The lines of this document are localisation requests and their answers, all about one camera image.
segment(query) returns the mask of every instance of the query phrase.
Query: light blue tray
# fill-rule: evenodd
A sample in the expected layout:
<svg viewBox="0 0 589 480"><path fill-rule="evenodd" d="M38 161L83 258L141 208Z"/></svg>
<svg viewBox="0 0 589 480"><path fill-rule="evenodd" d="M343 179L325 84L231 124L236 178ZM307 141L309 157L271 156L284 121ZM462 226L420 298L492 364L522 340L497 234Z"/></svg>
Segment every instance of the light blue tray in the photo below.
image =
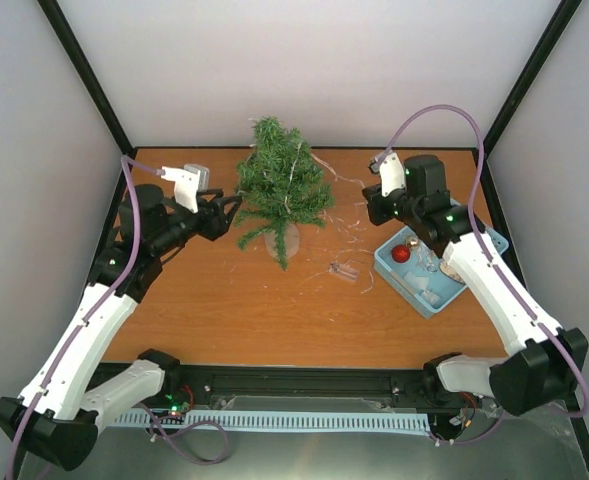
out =
<svg viewBox="0 0 589 480"><path fill-rule="evenodd" d="M492 243L499 253L505 252L509 247L508 241L496 230L486 227L486 231L492 239ZM409 235L415 235L410 227L404 227L379 247L374 252L374 270L376 270L405 300L407 300L418 312L425 318L430 318L435 313L440 312L447 307L452 300L458 297L467 286L452 280L443 272L428 272L425 268L418 266L418 255L412 254L410 259L405 263L397 263L392 259L392 248L396 245L405 245L405 240ZM440 265L438 258L434 257L436 266ZM421 297L422 290L414 288L405 280L408 272L412 272L417 277L427 277L429 279L428 290L439 296L439 300L433 305Z"/></svg>

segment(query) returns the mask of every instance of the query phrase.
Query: white wall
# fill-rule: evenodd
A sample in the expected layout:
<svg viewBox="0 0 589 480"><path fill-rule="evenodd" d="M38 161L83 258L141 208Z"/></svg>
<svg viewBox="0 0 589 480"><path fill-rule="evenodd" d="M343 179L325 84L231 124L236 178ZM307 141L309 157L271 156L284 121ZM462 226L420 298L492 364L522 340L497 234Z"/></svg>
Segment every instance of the white wall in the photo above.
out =
<svg viewBox="0 0 589 480"><path fill-rule="evenodd" d="M414 111L486 131L558 0L62 0L135 145L245 145L277 115L313 145L384 145ZM401 140L472 146L431 114Z"/></svg>
<svg viewBox="0 0 589 480"><path fill-rule="evenodd" d="M489 162L530 290L589 339L589 2Z"/></svg>
<svg viewBox="0 0 589 480"><path fill-rule="evenodd" d="M119 153L35 1L0 2L0 396L69 322ZM0 478L9 440L0 430Z"/></svg>

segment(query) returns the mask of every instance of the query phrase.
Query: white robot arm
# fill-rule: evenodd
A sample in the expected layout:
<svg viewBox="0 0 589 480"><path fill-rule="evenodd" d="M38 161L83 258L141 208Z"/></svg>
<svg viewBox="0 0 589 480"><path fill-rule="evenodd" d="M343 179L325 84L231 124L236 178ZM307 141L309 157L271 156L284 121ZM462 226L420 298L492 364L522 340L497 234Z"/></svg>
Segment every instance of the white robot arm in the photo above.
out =
<svg viewBox="0 0 589 480"><path fill-rule="evenodd" d="M63 337L17 398L0 399L3 431L14 438L28 416L27 424L23 421L24 432L19 432L21 445L65 470L73 470L85 460L98 435L119 415L149 397L172 395L180 387L180 362L148 350L124 372L87 391L116 332L161 274L161 257L183 248L195 235L208 240L224 235L241 204L238 196L223 197L220 189L203 189L198 182L200 173L188 171L183 176L174 170L164 168L163 175L179 187L185 182L194 182L197 187L190 186L180 199L165 198L156 185L136 187L142 227L133 264L135 213L126 195L119 207L120 225L95 259L81 303ZM109 287L116 278L124 281L118 287ZM96 308L103 297L105 301L89 316L88 310ZM57 363L50 373L50 367Z"/></svg>
<svg viewBox="0 0 589 480"><path fill-rule="evenodd" d="M578 368L587 353L585 336L579 329L563 330L530 296L478 218L474 218L475 232L467 207L452 204L442 162L433 155L418 155L403 165L391 153L373 165L381 184L363 190L372 223L398 219L410 226L462 277L508 354L507 358L448 354L434 359L425 366L434 377L434 389L489 396L513 415L572 393L576 378L541 325L557 337Z"/></svg>

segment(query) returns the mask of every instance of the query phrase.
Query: small christmas tree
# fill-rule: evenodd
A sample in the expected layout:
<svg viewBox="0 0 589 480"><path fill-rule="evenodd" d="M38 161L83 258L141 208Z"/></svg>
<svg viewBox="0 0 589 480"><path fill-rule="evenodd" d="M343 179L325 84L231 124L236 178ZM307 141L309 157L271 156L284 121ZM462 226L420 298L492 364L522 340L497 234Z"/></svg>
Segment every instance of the small christmas tree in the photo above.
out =
<svg viewBox="0 0 589 480"><path fill-rule="evenodd" d="M323 183L323 170L314 161L310 145L301 132L286 130L276 117L254 124L254 152L238 166L238 192L251 208L239 212L236 224L248 218L267 223L243 235L238 245L245 249L259 235L274 232L277 260L287 269L285 231L289 224L324 227L318 214L334 204L330 186Z"/></svg>

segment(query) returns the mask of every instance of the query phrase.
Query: orange wooden table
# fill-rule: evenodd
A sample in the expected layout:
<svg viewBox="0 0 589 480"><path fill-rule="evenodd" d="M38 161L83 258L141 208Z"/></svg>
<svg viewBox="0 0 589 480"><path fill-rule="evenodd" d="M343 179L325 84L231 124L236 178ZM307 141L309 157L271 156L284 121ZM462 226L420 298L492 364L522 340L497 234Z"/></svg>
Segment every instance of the orange wooden table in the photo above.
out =
<svg viewBox="0 0 589 480"><path fill-rule="evenodd" d="M321 149L316 154L338 174L370 185L378 178L367 165L378 152ZM397 152L401 159L426 153ZM431 153L445 164L453 198L467 203L475 171L472 154ZM248 154L249 149L142 149L136 158L159 168L205 165L211 170L210 187L231 195L236 165ZM158 177L135 171L134 179L157 183L172 194L173 184ZM232 227L215 242L196 237L164 268L104 360L130 362L156 348L191 364L420 368L452 351L504 355L492 323L469 291L426 320L374 272L371 252L403 225L391 221L374 227L360 185L334 181L329 172L326 179L336 197L328 211L333 223L328 220L325 229L299 227L301 249L286 272L268 256L262 238L245 252L238 249L236 241L246 228ZM475 207L489 223L482 192ZM357 243L350 243L354 237ZM360 270L355 285L325 273L334 259L351 260Z"/></svg>

